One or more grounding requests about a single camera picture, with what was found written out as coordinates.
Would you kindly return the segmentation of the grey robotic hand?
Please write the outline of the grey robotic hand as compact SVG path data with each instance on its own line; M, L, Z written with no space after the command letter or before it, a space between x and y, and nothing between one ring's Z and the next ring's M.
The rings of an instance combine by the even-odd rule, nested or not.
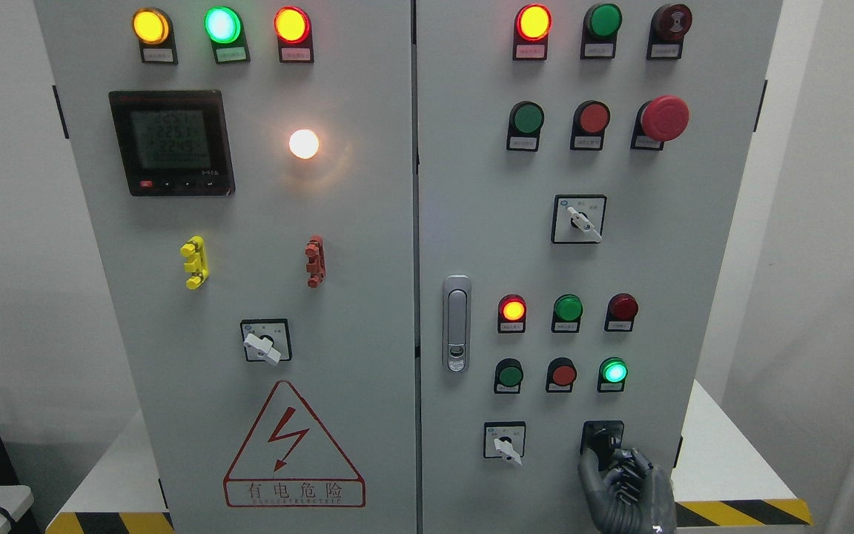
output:
M639 449L616 449L600 470L586 447L578 466L591 520L600 533L675 533L677 510L668 475Z

